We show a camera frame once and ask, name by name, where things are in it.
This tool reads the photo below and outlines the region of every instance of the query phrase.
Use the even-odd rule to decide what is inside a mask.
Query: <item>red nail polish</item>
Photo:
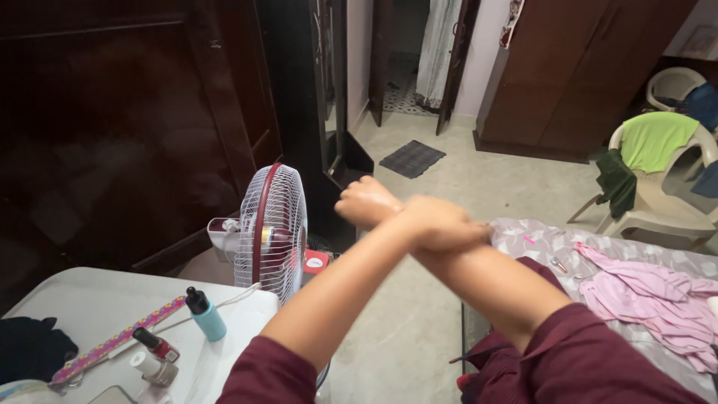
[[[160,359],[174,363],[180,357],[180,351],[162,338],[147,331],[144,327],[138,327],[132,332],[132,337],[147,347],[150,354]]]

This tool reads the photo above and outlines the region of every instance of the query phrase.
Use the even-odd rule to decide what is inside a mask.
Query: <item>tiled floor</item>
[[[392,52],[384,91],[384,111],[421,116],[438,116],[416,105],[416,74],[419,55]]]
[[[358,130],[359,142],[375,162],[413,139],[447,153],[413,180],[376,165],[376,177],[399,198],[424,193],[465,206],[474,219],[507,216],[566,226],[600,190],[595,164],[476,152],[470,129],[450,127],[435,136],[436,124],[427,116],[385,114],[381,128],[367,118]],[[606,205],[593,206],[572,226],[593,231],[606,213]],[[718,244],[715,238],[711,243]],[[231,282],[231,273],[231,266],[217,263],[210,250],[180,276],[224,283]],[[459,299],[407,258],[334,356],[327,378],[330,402],[458,403],[455,380],[461,364],[448,361],[460,352]]]

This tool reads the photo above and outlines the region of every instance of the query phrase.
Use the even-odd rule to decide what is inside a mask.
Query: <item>nail polish bottle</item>
[[[143,380],[160,387],[169,387],[179,371],[171,362],[160,362],[145,352],[132,355],[130,365],[142,372]]]
[[[219,341],[227,334],[227,326],[222,320],[215,305],[207,299],[207,296],[201,290],[196,290],[192,286],[187,288],[187,307],[190,308],[192,318],[209,342]]]
[[[132,332],[132,338],[140,341],[142,345],[147,347],[150,354],[153,354],[159,359],[174,363],[174,361],[180,357],[180,351],[177,351],[177,348],[170,345],[169,342],[164,339],[147,331],[144,327],[135,329],[135,331]]]

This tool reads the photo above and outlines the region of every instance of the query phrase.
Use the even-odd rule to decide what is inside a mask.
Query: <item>forearm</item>
[[[389,272],[413,247],[412,224],[385,221],[304,286],[260,335],[321,370]]]
[[[462,254],[418,251],[414,257],[520,352],[551,314],[573,303],[542,276],[489,246]]]

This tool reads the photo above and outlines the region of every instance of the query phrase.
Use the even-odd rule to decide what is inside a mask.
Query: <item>pink cloth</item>
[[[603,269],[579,286],[598,317],[643,324],[698,372],[718,371],[718,359],[710,347],[718,336],[718,318],[706,302],[718,295],[718,281],[694,279],[645,262],[614,261],[580,242],[574,249]]]

